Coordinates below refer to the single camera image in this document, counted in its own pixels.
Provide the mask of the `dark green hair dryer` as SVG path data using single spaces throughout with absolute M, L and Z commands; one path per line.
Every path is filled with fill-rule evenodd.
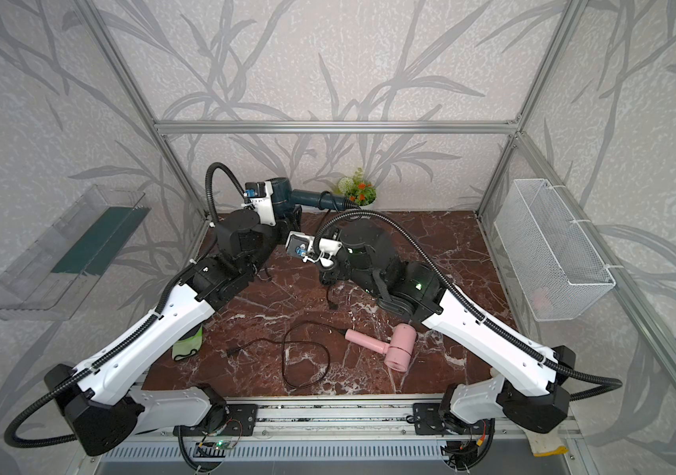
M 359 208 L 359 206 L 348 197 L 336 195 L 330 191 L 313 192 L 294 189 L 288 178 L 272 178 L 268 183 L 272 187 L 270 199 L 275 217 L 278 219 L 294 213 L 296 206 L 310 207 L 318 210 L 332 210 L 336 212 Z

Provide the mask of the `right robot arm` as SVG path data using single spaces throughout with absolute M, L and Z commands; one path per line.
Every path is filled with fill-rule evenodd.
M 575 370 L 566 346 L 542 346 L 494 318 L 449 279 L 421 244 L 391 217 L 352 209 L 322 225 L 300 256 L 335 271 L 405 320 L 419 322 L 484 360 L 495 374 L 453 385 L 444 415 L 465 424 L 507 417 L 533 433 L 565 421 L 571 403 L 615 391 L 618 378 Z

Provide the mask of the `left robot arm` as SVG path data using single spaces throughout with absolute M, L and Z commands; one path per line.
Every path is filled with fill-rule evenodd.
M 158 411 L 130 395 L 137 377 L 245 290 L 288 232 L 300 226 L 300 205 L 292 201 L 288 178 L 233 185 L 244 205 L 224 219 L 211 213 L 215 243 L 170 279 L 156 306 L 130 330 L 77 366 L 59 364 L 49 371 L 48 393 L 5 430 L 9 447 L 53 447 L 77 441 L 88 455 L 101 455 Z M 50 402 L 59 408 L 70 433 L 46 439 L 22 437 L 21 426 Z

